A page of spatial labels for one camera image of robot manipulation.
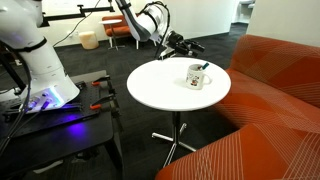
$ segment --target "mug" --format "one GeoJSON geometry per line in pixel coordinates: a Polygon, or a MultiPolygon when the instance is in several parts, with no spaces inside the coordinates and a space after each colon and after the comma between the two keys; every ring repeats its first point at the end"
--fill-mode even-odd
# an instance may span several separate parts
{"type": "Polygon", "coordinates": [[[186,79],[186,86],[189,89],[200,90],[203,88],[203,85],[207,85],[212,82],[212,79],[205,74],[205,70],[200,69],[201,67],[201,64],[193,64],[189,66],[186,79]],[[209,79],[209,82],[204,83],[205,77],[209,79]]]}

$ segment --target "floor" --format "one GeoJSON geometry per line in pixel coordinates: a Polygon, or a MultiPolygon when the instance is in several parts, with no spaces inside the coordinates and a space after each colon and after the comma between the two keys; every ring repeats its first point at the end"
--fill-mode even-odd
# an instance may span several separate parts
{"type": "MultiPolygon", "coordinates": [[[[223,69],[230,64],[232,51],[238,38],[245,34],[247,25],[233,24],[230,33],[195,38],[206,50],[197,58],[215,63],[223,69]]],[[[81,45],[56,48],[56,52],[69,76],[107,70],[117,92],[120,104],[121,122],[124,131],[120,134],[124,160],[125,179],[150,180],[162,168],[171,144],[151,138],[152,132],[170,136],[171,113],[146,107],[135,101],[126,87],[129,74],[138,66],[154,59],[156,47],[152,41],[140,43],[135,49],[132,38],[119,39],[118,44],[126,47],[119,51],[108,50],[108,41],[100,42],[94,50],[84,50],[81,45]]],[[[15,67],[25,81],[21,66],[15,67]]],[[[15,86],[8,74],[0,67],[1,89],[15,86]]],[[[195,148],[201,148],[234,131],[226,119],[214,111],[201,109],[181,114],[182,122],[188,124],[181,140],[195,148]]],[[[114,167],[105,149],[100,147],[99,155],[86,162],[72,163],[74,157],[64,159],[64,163],[42,174],[29,172],[26,180],[90,180],[114,179],[114,167]]],[[[177,149],[173,160],[190,152],[177,149]]]]}

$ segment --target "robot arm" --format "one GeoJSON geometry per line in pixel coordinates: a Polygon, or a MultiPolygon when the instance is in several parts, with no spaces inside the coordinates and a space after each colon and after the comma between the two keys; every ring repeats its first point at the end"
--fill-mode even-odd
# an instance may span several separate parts
{"type": "Polygon", "coordinates": [[[170,13],[162,2],[147,4],[139,16],[134,13],[130,0],[116,0],[116,2],[135,39],[143,42],[151,39],[167,47],[159,59],[174,56],[175,53],[196,57],[198,54],[192,49],[204,51],[204,47],[197,42],[184,40],[182,35],[171,29],[170,13]]]}

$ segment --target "purple light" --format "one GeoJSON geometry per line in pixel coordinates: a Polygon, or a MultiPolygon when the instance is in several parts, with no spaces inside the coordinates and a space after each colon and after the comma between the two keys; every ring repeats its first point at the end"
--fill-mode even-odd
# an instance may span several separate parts
{"type": "Polygon", "coordinates": [[[68,131],[70,134],[75,135],[77,137],[83,137],[85,135],[87,128],[82,123],[73,124],[68,127],[68,131]]]}

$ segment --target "wall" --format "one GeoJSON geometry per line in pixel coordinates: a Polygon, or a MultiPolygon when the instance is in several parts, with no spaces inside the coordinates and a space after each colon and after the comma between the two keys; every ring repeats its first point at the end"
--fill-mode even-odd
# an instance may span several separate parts
{"type": "Polygon", "coordinates": [[[235,0],[164,0],[171,14],[171,27],[185,39],[226,33],[235,0]]]}
{"type": "Polygon", "coordinates": [[[241,22],[249,24],[253,9],[248,8],[248,5],[239,4],[240,1],[235,0],[234,2],[232,23],[241,22]]]}
{"type": "Polygon", "coordinates": [[[320,46],[319,0],[257,0],[247,34],[320,46]]]}
{"type": "MultiPolygon", "coordinates": [[[[43,12],[45,16],[54,16],[54,15],[65,15],[65,14],[78,14],[79,8],[78,4],[83,4],[83,8],[92,8],[98,0],[44,0],[42,1],[43,12]]],[[[144,5],[145,0],[131,0],[131,4],[134,7],[135,11],[140,11],[144,5]]],[[[107,36],[104,33],[104,28],[99,21],[103,16],[107,15],[117,15],[121,14],[118,9],[118,6],[113,0],[112,3],[116,12],[110,13],[108,11],[94,12],[87,19],[82,21],[77,30],[78,32],[85,31],[95,31],[97,39],[106,40],[107,36]]],[[[97,7],[108,7],[108,0],[101,0],[97,7]]],[[[82,18],[77,19],[68,19],[68,20],[59,20],[59,21],[50,21],[50,27],[39,28],[39,31],[47,38],[48,42],[54,45],[56,42],[60,41],[67,36],[67,32],[73,30],[76,24],[82,18]]],[[[79,37],[74,34],[71,38],[67,38],[63,42],[59,43],[57,46],[65,46],[71,44],[79,44],[79,37]]]]}

